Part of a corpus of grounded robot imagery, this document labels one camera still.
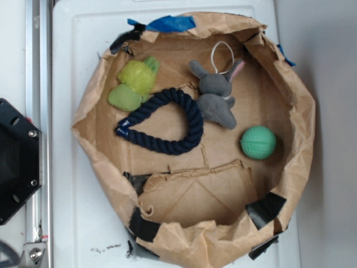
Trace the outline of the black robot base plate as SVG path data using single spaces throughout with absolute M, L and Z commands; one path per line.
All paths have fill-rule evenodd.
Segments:
M 1 225 L 40 188 L 38 130 L 6 99 L 1 99 Z

